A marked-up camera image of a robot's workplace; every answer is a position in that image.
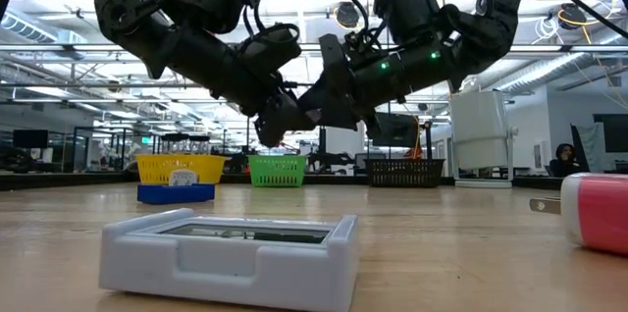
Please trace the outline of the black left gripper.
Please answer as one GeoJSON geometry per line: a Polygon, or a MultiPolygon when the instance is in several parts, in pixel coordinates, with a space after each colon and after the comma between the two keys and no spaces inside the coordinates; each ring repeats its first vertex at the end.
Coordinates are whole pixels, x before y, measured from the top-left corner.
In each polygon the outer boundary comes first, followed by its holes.
{"type": "Polygon", "coordinates": [[[184,34],[166,61],[169,68],[209,89],[212,97],[234,102],[247,116],[259,113],[254,125],[266,147],[276,147],[287,130],[316,127],[292,94],[278,96],[277,72],[257,77],[239,59],[236,47],[212,35],[184,34]]]}

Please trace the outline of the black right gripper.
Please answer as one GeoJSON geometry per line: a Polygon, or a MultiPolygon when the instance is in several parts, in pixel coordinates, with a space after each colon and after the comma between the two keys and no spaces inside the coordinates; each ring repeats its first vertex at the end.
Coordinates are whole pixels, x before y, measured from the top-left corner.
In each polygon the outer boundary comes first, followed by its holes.
{"type": "Polygon", "coordinates": [[[322,36],[319,44],[323,85],[314,84],[297,100],[316,127],[355,130],[357,121],[350,110],[401,102],[406,95],[443,81],[452,91],[461,86],[461,69],[455,65],[453,52],[438,41],[351,60],[336,35],[322,36]]]}

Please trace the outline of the blue digital thermometer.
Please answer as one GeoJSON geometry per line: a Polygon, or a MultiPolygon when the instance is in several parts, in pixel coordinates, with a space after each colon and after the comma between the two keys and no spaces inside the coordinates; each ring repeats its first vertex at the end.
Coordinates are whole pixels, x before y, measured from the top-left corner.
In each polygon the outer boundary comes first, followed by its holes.
{"type": "Polygon", "coordinates": [[[151,205],[205,202],[215,199],[216,186],[212,183],[191,185],[139,184],[136,199],[151,205]]]}

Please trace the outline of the pink white USB charger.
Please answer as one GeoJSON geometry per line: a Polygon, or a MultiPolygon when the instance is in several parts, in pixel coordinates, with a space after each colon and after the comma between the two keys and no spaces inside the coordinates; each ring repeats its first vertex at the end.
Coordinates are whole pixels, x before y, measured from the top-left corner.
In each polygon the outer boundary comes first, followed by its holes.
{"type": "Polygon", "coordinates": [[[576,245],[628,256],[628,175],[570,175],[557,197],[532,198],[529,207],[560,216],[565,236],[576,245]]]}

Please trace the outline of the white structural column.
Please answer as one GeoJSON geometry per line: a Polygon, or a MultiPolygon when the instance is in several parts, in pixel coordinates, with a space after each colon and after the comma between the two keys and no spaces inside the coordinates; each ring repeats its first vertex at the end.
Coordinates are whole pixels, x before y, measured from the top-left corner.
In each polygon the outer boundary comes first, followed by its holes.
{"type": "Polygon", "coordinates": [[[325,127],[326,151],[332,154],[347,153],[354,156],[365,151],[365,127],[357,125],[357,130],[325,127]]]}

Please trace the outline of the green plastic basket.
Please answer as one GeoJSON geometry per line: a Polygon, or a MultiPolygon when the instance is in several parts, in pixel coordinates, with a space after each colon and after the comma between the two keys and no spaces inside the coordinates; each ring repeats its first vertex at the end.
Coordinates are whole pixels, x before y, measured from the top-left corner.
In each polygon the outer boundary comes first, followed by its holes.
{"type": "Polygon", "coordinates": [[[255,187],[300,187],[306,157],[301,155],[250,155],[251,184],[255,187]]]}

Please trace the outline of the black monitor on stand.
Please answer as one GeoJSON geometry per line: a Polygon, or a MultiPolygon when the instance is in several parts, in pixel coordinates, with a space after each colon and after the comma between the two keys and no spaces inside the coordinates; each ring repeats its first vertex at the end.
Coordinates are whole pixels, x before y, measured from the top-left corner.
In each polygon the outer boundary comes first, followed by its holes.
{"type": "Polygon", "coordinates": [[[417,143],[419,124],[414,117],[402,114],[376,113],[376,124],[367,129],[375,146],[413,148],[417,143]]]}

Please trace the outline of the black plastic basket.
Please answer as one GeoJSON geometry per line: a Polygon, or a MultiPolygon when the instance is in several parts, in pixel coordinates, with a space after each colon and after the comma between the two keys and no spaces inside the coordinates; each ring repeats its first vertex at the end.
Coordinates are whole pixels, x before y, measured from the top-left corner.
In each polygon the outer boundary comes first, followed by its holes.
{"type": "Polygon", "coordinates": [[[437,187],[443,159],[368,159],[367,177],[374,187],[437,187]]]}

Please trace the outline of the blue white USB charger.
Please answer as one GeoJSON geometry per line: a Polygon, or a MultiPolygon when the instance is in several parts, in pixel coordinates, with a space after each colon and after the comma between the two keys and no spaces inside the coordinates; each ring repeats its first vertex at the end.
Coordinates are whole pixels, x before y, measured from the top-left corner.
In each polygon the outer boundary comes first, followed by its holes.
{"type": "Polygon", "coordinates": [[[198,183],[199,175],[192,170],[178,169],[169,175],[168,186],[189,186],[198,183]]]}

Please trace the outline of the yellow plastic basket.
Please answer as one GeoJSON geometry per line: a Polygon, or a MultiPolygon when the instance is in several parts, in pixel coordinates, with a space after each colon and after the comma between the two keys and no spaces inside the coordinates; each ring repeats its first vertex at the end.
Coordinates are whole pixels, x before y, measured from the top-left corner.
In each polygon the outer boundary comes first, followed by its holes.
{"type": "Polygon", "coordinates": [[[140,181],[144,184],[167,184],[175,170],[190,170],[198,174],[201,183],[218,183],[227,157],[210,154],[138,154],[136,163],[140,181]]]}

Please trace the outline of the white plastic tray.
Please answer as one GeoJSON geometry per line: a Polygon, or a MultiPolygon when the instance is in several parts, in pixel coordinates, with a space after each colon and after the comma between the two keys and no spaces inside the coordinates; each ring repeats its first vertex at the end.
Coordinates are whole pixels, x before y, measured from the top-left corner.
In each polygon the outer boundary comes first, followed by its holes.
{"type": "Polygon", "coordinates": [[[106,225],[99,285],[269,308],[348,312],[358,218],[335,222],[199,216],[182,208],[106,225]]]}

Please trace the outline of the person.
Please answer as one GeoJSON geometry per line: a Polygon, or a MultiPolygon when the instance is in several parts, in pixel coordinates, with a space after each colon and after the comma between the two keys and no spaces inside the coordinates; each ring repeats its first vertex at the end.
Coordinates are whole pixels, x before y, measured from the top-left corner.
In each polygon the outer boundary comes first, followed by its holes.
{"type": "Polygon", "coordinates": [[[555,158],[549,162],[549,174],[556,178],[565,178],[581,173],[585,168],[577,162],[574,146],[561,143],[555,150],[555,158]]]}

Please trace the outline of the long ceiling light bar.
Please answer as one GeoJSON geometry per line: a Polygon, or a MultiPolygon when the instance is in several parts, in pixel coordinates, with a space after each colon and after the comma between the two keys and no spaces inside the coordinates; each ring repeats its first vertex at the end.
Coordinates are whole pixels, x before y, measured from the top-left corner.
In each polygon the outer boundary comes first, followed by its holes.
{"type": "MultiPolygon", "coordinates": [[[[0,52],[124,52],[115,44],[0,44],[0,52]]],[[[510,48],[515,54],[557,53],[628,53],[628,45],[525,45],[515,44],[510,48]]]]}

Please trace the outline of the small black monitor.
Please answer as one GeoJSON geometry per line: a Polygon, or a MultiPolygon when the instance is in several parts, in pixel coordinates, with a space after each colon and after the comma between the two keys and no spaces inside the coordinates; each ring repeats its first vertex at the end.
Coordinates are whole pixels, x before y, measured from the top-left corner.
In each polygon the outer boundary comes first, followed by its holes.
{"type": "Polygon", "coordinates": [[[47,148],[48,130],[13,130],[12,144],[23,149],[47,148]]]}

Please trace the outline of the large black monitor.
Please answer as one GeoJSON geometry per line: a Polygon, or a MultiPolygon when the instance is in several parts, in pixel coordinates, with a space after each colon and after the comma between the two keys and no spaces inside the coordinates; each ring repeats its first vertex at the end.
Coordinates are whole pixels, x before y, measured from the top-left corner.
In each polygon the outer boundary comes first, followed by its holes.
{"type": "Polygon", "coordinates": [[[628,153],[628,114],[594,114],[601,123],[607,153],[628,153]]]}

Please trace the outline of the black aluminium table frame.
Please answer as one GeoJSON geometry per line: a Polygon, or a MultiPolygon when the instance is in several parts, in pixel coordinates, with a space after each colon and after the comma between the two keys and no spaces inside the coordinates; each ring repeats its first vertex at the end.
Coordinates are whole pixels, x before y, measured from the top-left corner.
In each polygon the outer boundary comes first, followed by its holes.
{"type": "MultiPolygon", "coordinates": [[[[139,176],[128,172],[100,172],[100,173],[51,173],[51,174],[0,174],[0,191],[50,188],[77,185],[115,184],[124,182],[139,182],[139,176]]],[[[559,190],[562,179],[524,176],[512,180],[514,187],[533,189],[559,190]]],[[[305,175],[304,184],[324,185],[366,185],[366,176],[332,176],[332,175],[305,175]]]]}

